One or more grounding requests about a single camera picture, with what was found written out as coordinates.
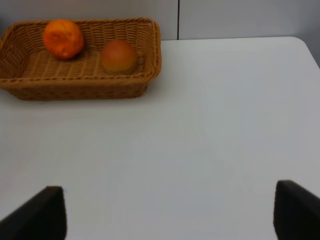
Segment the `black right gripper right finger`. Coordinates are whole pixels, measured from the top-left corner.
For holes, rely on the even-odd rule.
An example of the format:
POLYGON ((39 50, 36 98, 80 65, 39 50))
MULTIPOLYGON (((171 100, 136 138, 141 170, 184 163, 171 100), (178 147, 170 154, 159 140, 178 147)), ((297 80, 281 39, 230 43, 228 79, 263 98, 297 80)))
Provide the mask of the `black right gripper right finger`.
POLYGON ((292 180, 276 184, 273 226, 279 240, 320 238, 320 198, 292 180))

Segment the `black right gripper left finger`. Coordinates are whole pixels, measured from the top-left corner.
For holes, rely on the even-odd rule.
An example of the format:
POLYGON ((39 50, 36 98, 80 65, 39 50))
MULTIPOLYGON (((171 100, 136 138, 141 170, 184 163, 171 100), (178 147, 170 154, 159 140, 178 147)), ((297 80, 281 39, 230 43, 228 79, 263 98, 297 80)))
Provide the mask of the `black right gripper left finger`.
POLYGON ((64 240, 67 211, 60 186, 47 186, 0 221, 2 240, 64 240))

